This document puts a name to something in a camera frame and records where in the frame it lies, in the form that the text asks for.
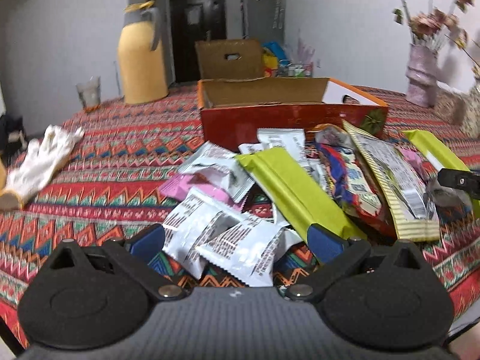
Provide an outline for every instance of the cardboard box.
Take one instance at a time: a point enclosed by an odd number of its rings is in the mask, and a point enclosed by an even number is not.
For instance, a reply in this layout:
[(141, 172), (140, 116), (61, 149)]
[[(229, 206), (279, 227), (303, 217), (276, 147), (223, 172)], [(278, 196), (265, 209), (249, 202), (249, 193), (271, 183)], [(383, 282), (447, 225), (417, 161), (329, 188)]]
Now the cardboard box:
[(203, 80), (251, 80), (264, 76), (263, 49), (257, 40), (201, 41), (195, 47)]
[(303, 128), (313, 140), (316, 126), (343, 119), (380, 137), (388, 112), (384, 101), (332, 78), (201, 80), (198, 102), (205, 140), (234, 152), (257, 143), (259, 128)]

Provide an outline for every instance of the orange cardboard box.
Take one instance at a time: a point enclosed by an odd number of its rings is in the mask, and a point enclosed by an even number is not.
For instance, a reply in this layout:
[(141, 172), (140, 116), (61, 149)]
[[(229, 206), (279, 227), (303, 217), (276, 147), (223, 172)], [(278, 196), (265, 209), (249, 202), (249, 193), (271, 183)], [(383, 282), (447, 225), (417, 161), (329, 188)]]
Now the orange cardboard box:
[(201, 80), (198, 105), (205, 140), (234, 152), (256, 143), (259, 128), (303, 128), (313, 140), (315, 127), (347, 120), (380, 137), (388, 104), (332, 78)]

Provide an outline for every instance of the patterned tablecloth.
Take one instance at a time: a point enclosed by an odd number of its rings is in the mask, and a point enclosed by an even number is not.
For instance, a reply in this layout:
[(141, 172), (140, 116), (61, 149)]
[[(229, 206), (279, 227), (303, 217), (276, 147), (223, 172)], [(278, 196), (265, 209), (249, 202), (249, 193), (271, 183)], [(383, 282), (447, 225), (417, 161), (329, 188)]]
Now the patterned tablecloth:
[[(467, 139), (432, 110), (407, 103), (400, 93), (362, 89), (390, 105), (386, 139), (408, 147), (400, 131), (429, 130), (471, 169), (480, 169), (477, 139)], [(0, 215), (0, 315), (24, 345), (16, 306), (58, 243), (75, 238), (83, 246), (100, 245), (113, 236), (129, 238), (150, 223), (163, 222), (178, 203), (160, 195), (158, 186), (203, 143), (194, 87), (174, 89), (168, 98), (141, 106), (113, 100), (92, 114), (74, 115), (63, 126), (86, 131), (70, 164), (24, 211)], [(432, 171), (429, 164), (426, 168)], [(259, 216), (271, 216), (271, 205), (259, 190), (251, 193), (247, 207)], [(421, 247), (460, 315), (480, 296), (480, 226), (463, 211), (444, 210), (441, 221), (441, 241)], [(214, 266), (197, 282), (162, 253), (151, 266), (183, 287), (242, 285)], [(275, 283), (292, 284), (315, 266), (308, 248), (297, 245), (275, 266)]]

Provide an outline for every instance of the blue gripper pad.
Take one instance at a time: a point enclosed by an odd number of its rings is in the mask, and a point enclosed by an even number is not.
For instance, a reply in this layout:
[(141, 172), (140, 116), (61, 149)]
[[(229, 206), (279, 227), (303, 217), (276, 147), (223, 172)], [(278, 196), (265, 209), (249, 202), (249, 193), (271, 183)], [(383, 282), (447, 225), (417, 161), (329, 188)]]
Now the blue gripper pad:
[(308, 228), (307, 243), (310, 251), (322, 264), (328, 264), (348, 247), (348, 241), (314, 223)]
[(163, 248), (165, 229), (159, 223), (148, 226), (135, 237), (125, 242), (125, 249), (145, 264), (152, 261)]

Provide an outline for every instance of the lime green snack package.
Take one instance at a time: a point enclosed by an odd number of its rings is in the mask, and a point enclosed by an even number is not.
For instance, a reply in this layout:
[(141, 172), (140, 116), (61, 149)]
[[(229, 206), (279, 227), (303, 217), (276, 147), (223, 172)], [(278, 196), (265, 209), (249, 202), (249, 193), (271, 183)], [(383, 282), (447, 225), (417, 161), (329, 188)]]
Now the lime green snack package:
[[(409, 130), (403, 131), (406, 138), (414, 145), (432, 164), (440, 171), (443, 168), (462, 170), (470, 169), (448, 147), (429, 131)], [(472, 199), (475, 218), (480, 218), (480, 201)]]
[(367, 238), (285, 149), (235, 158), (268, 191), (306, 244), (308, 229), (316, 223), (343, 239)]

